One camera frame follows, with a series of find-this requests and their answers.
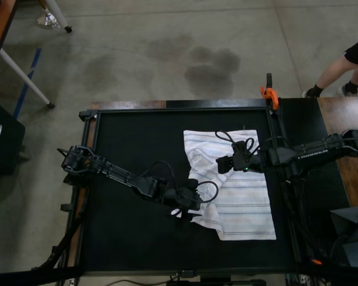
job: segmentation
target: black box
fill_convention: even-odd
[[[25,127],[0,106],[0,175],[13,173]]]

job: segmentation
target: sock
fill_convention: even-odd
[[[358,93],[358,85],[353,84],[351,81],[345,84],[345,90],[351,92],[352,94]]]
[[[308,97],[320,97],[320,94],[322,91],[323,91],[323,88],[319,88],[317,85],[315,85],[313,88],[308,90],[306,95]]]

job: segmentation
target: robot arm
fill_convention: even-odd
[[[235,171],[263,173],[270,169],[284,168],[286,177],[301,176],[312,167],[323,165],[344,156],[358,157],[358,130],[334,133],[319,141],[296,147],[269,148],[258,154],[247,152],[244,141],[232,142],[232,157],[218,158],[219,173]]]
[[[149,170],[141,176],[135,176],[111,164],[105,158],[95,155],[88,147],[71,146],[69,151],[62,149],[58,151],[65,156],[61,167],[68,173],[64,180],[67,184],[85,186],[88,175],[99,174],[130,187],[145,200],[178,208],[182,212],[199,210],[200,204],[203,203],[196,192],[199,185],[197,180],[189,180],[188,187],[168,188],[166,180],[145,176]]]

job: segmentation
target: wooden surface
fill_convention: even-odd
[[[319,98],[323,121],[328,134],[358,129],[358,97]],[[337,160],[342,181],[351,206],[358,206],[358,158]]]
[[[16,0],[1,0],[0,5],[0,49],[7,35],[9,25],[14,15]]]
[[[156,101],[113,101],[113,102],[94,102],[91,109],[112,110],[112,109],[163,109],[166,108],[165,100]]]

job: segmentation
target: table leg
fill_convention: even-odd
[[[55,0],[45,0],[45,2],[48,4],[50,10],[52,10],[52,13],[56,17],[60,26],[64,27],[67,33],[70,33],[72,31],[72,27],[68,26],[67,21],[65,20],[64,15],[62,14],[60,7],[58,7]]]
[[[21,68],[10,58],[10,56],[3,50],[0,49],[0,56],[2,59],[25,81],[25,83],[33,89],[34,92],[47,104],[47,107],[54,108],[49,99],[38,89],[38,87],[26,76]]]

